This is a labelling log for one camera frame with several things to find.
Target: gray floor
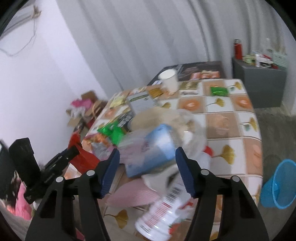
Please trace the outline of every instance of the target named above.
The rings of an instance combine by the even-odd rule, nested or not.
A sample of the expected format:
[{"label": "gray floor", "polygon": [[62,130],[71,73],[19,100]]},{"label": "gray floor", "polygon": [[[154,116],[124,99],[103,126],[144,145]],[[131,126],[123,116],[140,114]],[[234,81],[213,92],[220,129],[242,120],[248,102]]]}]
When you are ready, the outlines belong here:
[{"label": "gray floor", "polygon": [[[255,109],[263,146],[263,183],[274,173],[284,159],[296,161],[296,117],[291,117],[284,107]],[[270,240],[282,229],[296,201],[284,209],[258,208],[263,217]]]}]

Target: gray curtain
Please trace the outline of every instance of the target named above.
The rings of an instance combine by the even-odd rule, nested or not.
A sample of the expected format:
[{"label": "gray curtain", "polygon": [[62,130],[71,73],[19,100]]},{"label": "gray curtain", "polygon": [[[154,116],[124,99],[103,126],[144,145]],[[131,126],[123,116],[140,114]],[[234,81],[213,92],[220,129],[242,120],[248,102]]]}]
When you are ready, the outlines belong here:
[{"label": "gray curtain", "polygon": [[274,11],[264,0],[80,0],[98,45],[123,89],[146,85],[163,67],[221,60],[232,77],[233,40],[243,53],[279,50]]}]

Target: blue bucket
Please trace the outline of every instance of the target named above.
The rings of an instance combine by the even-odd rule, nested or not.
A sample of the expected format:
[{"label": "blue bucket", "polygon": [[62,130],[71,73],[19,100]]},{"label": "blue bucket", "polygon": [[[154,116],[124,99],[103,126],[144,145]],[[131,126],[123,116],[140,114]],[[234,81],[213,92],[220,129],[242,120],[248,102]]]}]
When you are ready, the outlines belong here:
[{"label": "blue bucket", "polygon": [[264,207],[285,209],[296,198],[296,163],[290,159],[283,160],[274,175],[264,184],[260,202]]}]

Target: cable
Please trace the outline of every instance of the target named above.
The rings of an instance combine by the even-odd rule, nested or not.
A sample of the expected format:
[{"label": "cable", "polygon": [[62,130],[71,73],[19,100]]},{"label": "cable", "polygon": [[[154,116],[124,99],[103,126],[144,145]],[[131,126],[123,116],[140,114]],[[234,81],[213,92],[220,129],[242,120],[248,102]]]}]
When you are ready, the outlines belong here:
[{"label": "cable", "polygon": [[33,36],[30,38],[29,42],[24,47],[22,47],[19,51],[17,51],[14,54],[10,54],[5,49],[2,49],[2,48],[0,48],[0,51],[3,52],[3,53],[5,53],[8,57],[14,57],[17,54],[19,54],[23,49],[25,49],[30,44],[30,42],[32,41],[32,39],[36,36],[36,28],[35,27],[36,27],[36,20],[34,19]]}]

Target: red bottle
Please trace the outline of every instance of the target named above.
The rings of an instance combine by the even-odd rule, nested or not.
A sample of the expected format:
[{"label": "red bottle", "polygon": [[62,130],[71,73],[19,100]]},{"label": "red bottle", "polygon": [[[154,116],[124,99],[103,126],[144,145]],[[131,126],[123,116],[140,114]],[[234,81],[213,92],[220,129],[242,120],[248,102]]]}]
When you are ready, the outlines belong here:
[{"label": "red bottle", "polygon": [[242,60],[242,41],[240,39],[234,40],[234,56],[236,59]]}]

